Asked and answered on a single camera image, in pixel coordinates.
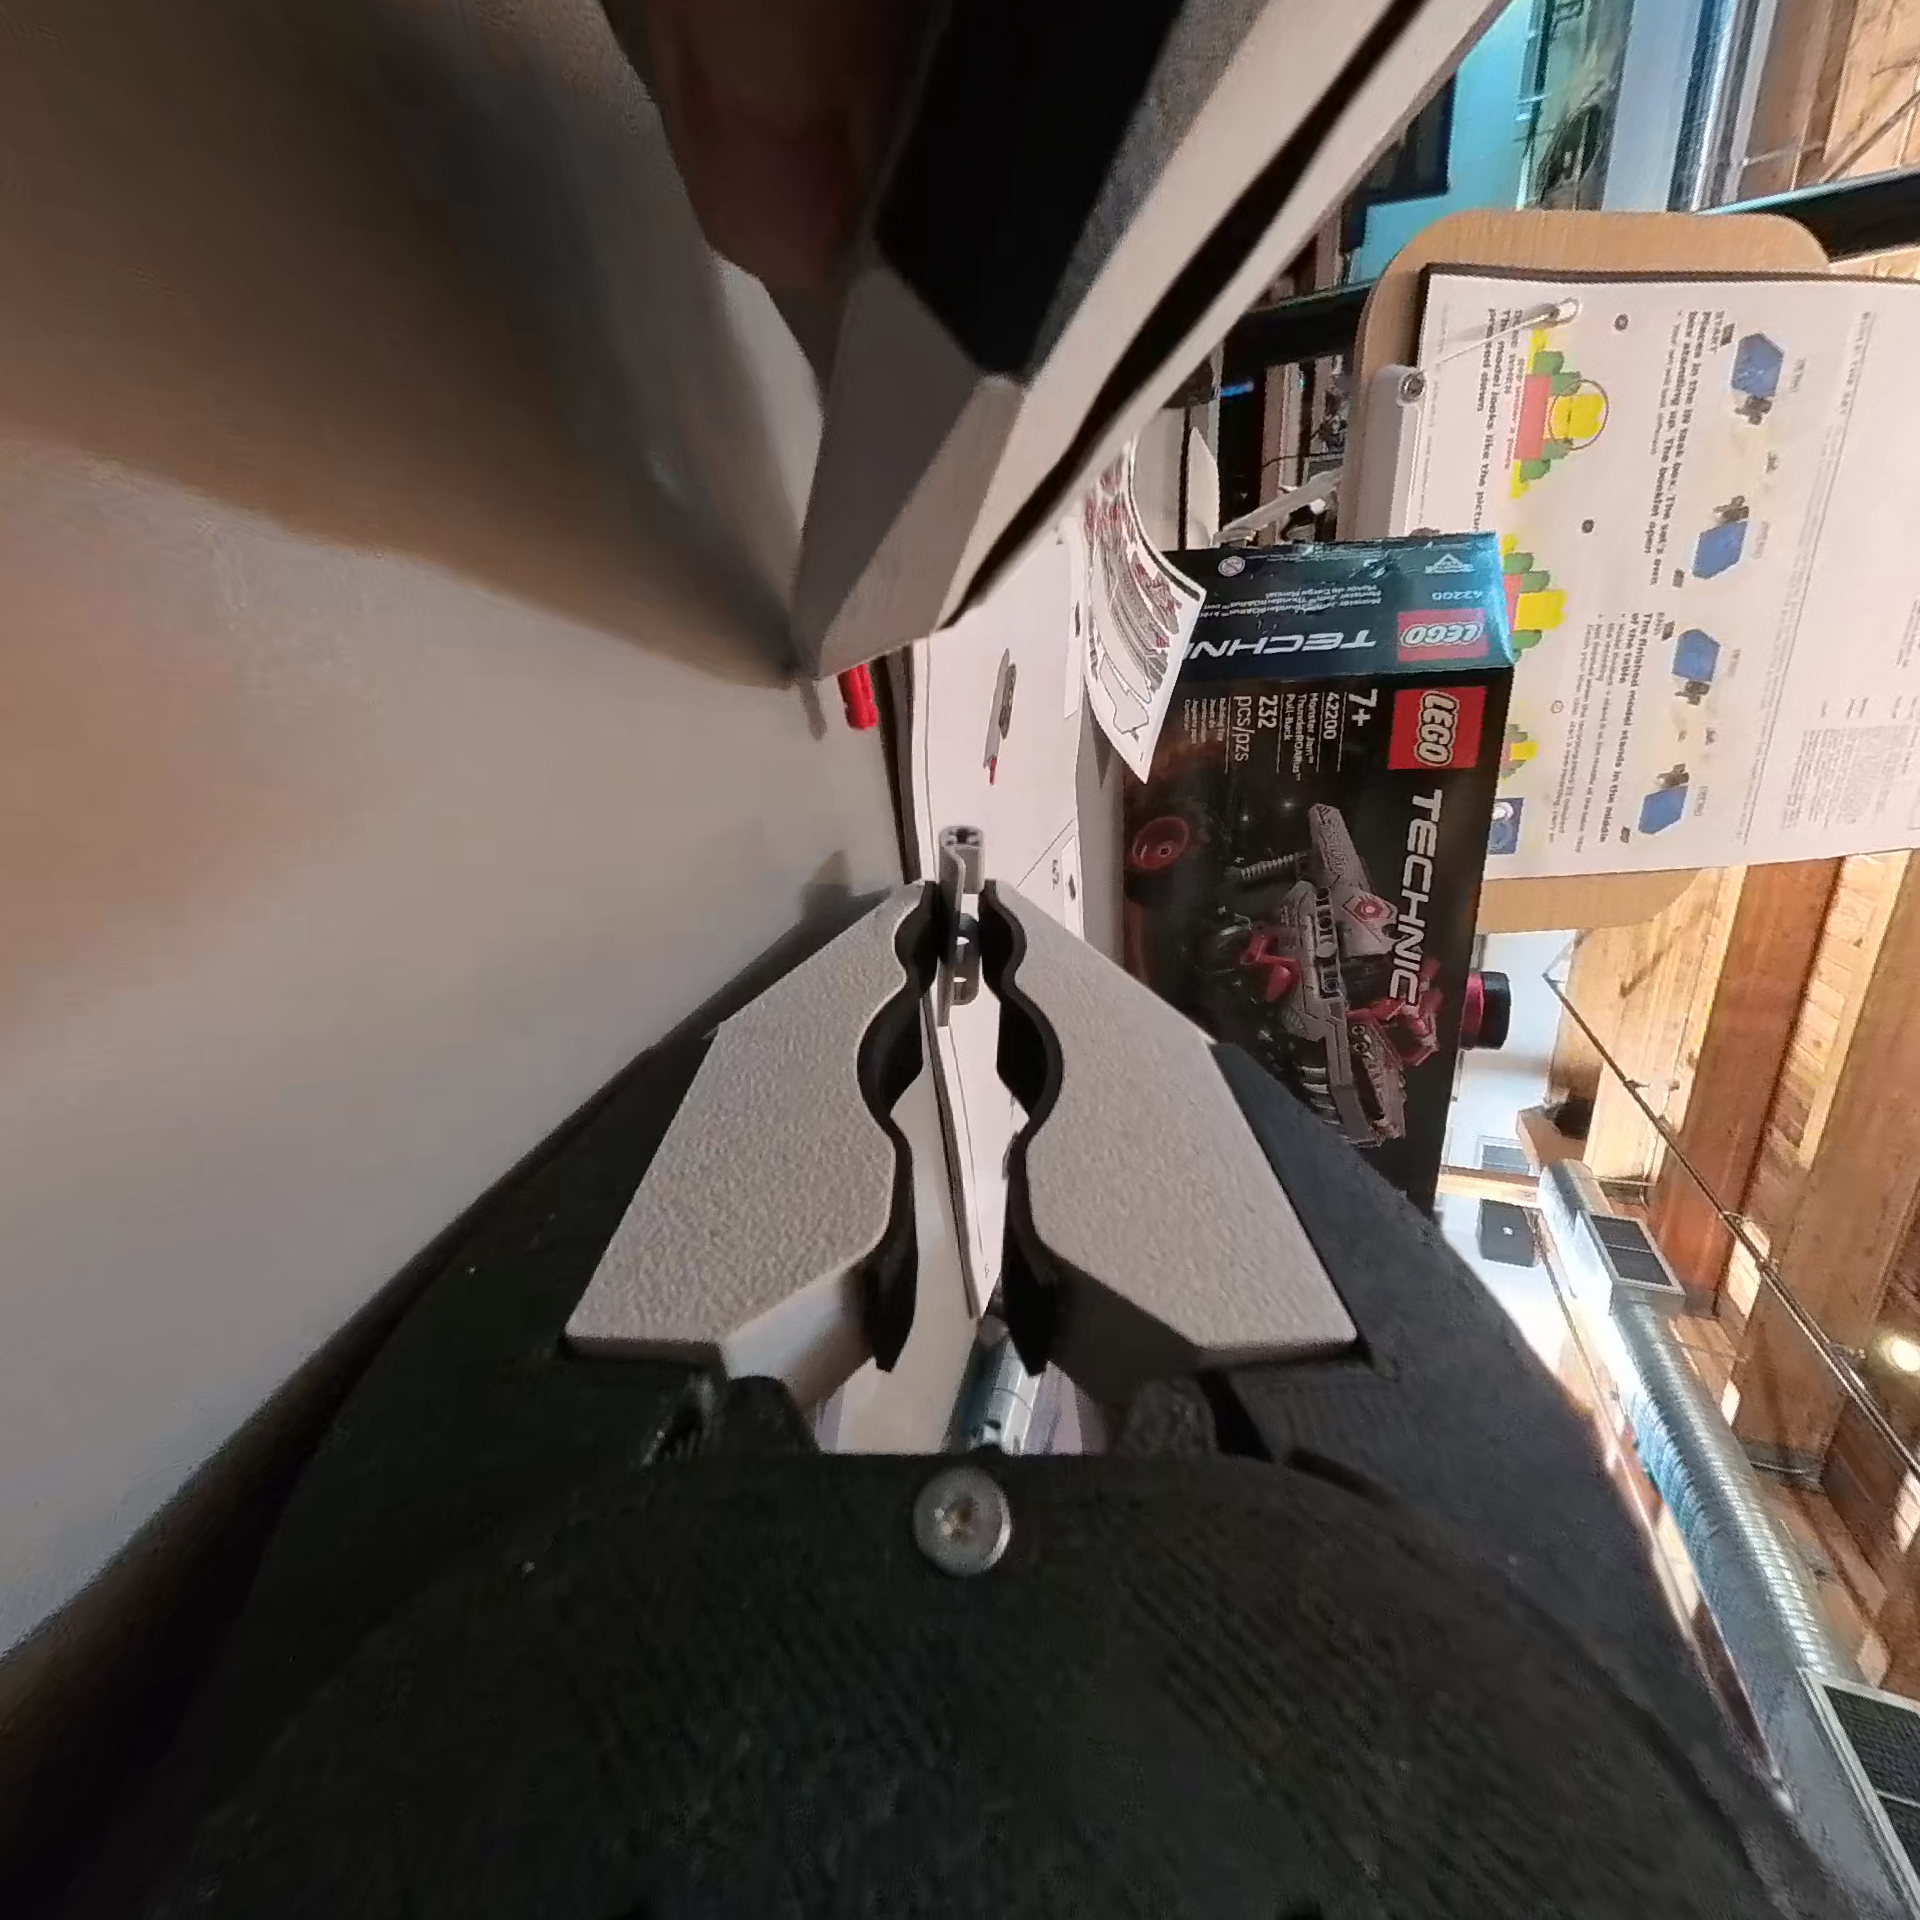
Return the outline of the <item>long grey toy piece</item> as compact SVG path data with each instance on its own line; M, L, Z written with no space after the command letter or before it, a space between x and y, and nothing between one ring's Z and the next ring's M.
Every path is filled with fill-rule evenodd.
M973 1351L957 1403L960 1448L1020 1455L1030 1444L1043 1378L1023 1368L997 1308L1005 1218L1005 1159L1023 1110L998 1075L1000 1005L985 978L985 839L947 828L935 848L936 967L931 1045L950 1213L973 1311Z

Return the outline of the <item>white document stand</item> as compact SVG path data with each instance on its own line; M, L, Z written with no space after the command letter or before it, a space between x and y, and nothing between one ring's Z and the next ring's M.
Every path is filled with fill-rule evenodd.
M1358 415L1342 467L1286 487L1225 520L1219 544L1253 544L1285 524L1310 517L1310 541L1377 541L1412 531L1412 468L1424 431L1428 378L1384 366L1360 384Z

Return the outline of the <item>grey desk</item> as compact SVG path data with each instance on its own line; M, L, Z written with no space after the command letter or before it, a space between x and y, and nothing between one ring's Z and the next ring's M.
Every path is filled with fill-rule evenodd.
M397 1266L899 874L822 388L640 5L4 5L4 1670Z

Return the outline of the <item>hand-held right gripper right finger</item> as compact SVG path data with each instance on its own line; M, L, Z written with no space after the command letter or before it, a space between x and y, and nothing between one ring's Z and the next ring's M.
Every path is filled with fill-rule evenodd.
M1199 1027L1015 887L977 900L998 1005L998 1314L1029 1373L1320 1360L1358 1331Z

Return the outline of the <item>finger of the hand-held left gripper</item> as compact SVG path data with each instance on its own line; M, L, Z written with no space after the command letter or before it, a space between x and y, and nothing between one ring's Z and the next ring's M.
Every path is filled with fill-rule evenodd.
M908 5L829 294L790 656L933 635L1045 533L1428 83L1428 6Z
M1499 5L1261 5L1075 299L933 626L967 610L1173 398L1452 80Z

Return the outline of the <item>person's left hand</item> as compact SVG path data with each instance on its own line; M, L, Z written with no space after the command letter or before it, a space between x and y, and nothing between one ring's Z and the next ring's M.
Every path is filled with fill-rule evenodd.
M843 270L936 5L645 3L668 147L703 240L782 294Z

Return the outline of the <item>wooden backing board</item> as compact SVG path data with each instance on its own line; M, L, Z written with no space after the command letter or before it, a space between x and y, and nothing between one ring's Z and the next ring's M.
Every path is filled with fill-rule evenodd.
M1519 272L1571 282L1582 274L1825 274L1821 242L1781 213L1470 208L1421 228L1365 292L1351 348L1351 414L1360 384L1384 366L1411 367L1420 339L1424 270ZM1665 912L1692 871L1592 877L1487 877L1476 930L1485 934L1619 928Z

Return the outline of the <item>black toy set box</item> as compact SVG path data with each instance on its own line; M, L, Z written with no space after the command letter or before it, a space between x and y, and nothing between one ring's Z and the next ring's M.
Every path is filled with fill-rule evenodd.
M1496 536L1168 563L1204 606L1123 810L1127 965L1432 1212L1517 660Z

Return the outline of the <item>white instruction booklet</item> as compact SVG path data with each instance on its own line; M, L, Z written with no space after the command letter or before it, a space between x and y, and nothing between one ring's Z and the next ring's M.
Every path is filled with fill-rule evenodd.
M1052 535L971 613L891 654L880 671L896 742L910 877L936 879L941 835L971 828L983 877L1005 879L1086 933L1079 778L1086 564ZM948 1212L968 1316L998 1284L1003 1159L1022 1122L997 1072L998 1004L977 990L926 1022L944 1127Z

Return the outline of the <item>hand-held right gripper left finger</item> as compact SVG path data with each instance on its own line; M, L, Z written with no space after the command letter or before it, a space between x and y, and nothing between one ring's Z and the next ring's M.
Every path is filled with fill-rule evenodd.
M773 1378L891 1372L918 1303L915 1146L941 910L903 884L721 1022L601 1254L574 1354Z

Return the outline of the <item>metal air duct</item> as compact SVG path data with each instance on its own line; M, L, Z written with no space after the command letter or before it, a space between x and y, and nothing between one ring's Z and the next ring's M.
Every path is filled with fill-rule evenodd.
M1603 1367L1692 1575L1731 1698L1828 1870L1868 1915L1917 1915L1917 1712L1868 1687L1793 1538L1688 1367L1688 1292L1579 1159L1537 1181L1582 1351Z

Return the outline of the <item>toy sticker sheet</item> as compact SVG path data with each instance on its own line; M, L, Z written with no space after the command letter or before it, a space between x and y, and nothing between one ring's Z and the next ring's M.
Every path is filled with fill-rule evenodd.
M1204 590L1151 544L1136 501L1128 444L1063 519L1072 575L1072 680L1127 773L1153 771L1160 730Z

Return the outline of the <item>printed instruction sheet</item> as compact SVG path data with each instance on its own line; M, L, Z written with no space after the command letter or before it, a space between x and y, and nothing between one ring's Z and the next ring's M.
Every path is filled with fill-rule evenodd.
M1917 288L1428 267L1411 533L1517 651L1487 876L1917 840Z

